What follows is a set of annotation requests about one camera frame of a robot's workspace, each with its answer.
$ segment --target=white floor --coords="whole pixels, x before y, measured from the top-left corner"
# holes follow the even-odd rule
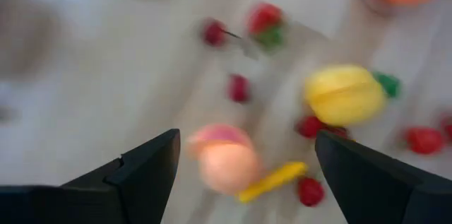
[[[400,147],[399,131],[436,125],[451,108],[451,0],[433,0],[396,18],[360,0],[264,0],[290,18],[286,48],[253,60],[230,45],[205,47],[198,28],[215,17],[244,32],[258,0],[50,0],[59,17],[45,55],[32,71],[5,78],[0,101],[11,113],[0,125],[1,184],[62,184],[171,127],[185,139],[200,126],[245,128],[267,168],[305,160],[317,175],[311,145],[292,127],[303,114],[303,78],[332,63],[357,63],[398,76],[403,95],[381,116],[351,128],[360,143],[452,178],[452,155],[420,157]],[[230,72],[253,83],[248,105],[230,102]],[[293,185],[243,206],[211,193],[182,151],[164,217],[179,223],[344,223],[332,194],[301,206]]]

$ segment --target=yellow toy piece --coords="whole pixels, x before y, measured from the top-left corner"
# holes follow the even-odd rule
[[[237,195],[237,198],[242,203],[248,203],[260,196],[262,193],[270,191],[276,187],[290,182],[291,180],[299,176],[304,175],[307,170],[308,166],[302,162],[285,164],[269,176],[263,178],[261,181],[240,192]]]
[[[347,126],[374,116],[386,105],[380,83],[355,65],[330,66],[306,81],[305,100],[316,116],[332,126]]]

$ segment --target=floor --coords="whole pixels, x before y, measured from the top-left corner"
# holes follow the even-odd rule
[[[434,126],[438,113],[451,107],[452,0],[432,0],[394,17],[376,15],[361,0],[264,0],[290,20],[287,46],[277,54],[250,59],[235,45],[211,49],[199,40],[206,17],[244,32],[256,1],[45,0],[52,27],[48,42],[36,49],[43,55],[0,84],[10,114],[0,127],[0,184],[62,184],[168,128],[180,128],[184,139],[213,122],[246,129],[268,169],[303,160],[309,175],[323,180],[312,144],[292,128],[304,114],[303,78],[340,63],[403,82],[402,96],[352,127],[353,137],[452,179],[450,146],[419,157],[403,148],[399,133],[408,125]],[[227,99],[232,72],[253,84],[247,105]],[[329,191],[326,198],[317,208],[303,207],[290,184],[241,205],[208,191],[182,151],[163,223],[345,223]]]

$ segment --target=toy banana slice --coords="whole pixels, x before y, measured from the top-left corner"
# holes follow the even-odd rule
[[[237,198],[242,203],[250,202],[262,193],[270,191],[276,187],[284,185],[291,180],[302,176],[306,173],[308,166],[302,162],[288,163],[278,170],[263,178],[256,184],[251,185],[248,189],[238,193]]]

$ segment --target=toy peach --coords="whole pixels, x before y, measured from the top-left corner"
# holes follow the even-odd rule
[[[373,117],[386,105],[381,84],[365,68],[329,66],[306,81],[304,99],[331,126],[347,126]]]
[[[236,194],[260,178],[261,161],[249,137],[238,128],[206,126],[191,137],[189,148],[199,161],[201,179],[222,194]]]

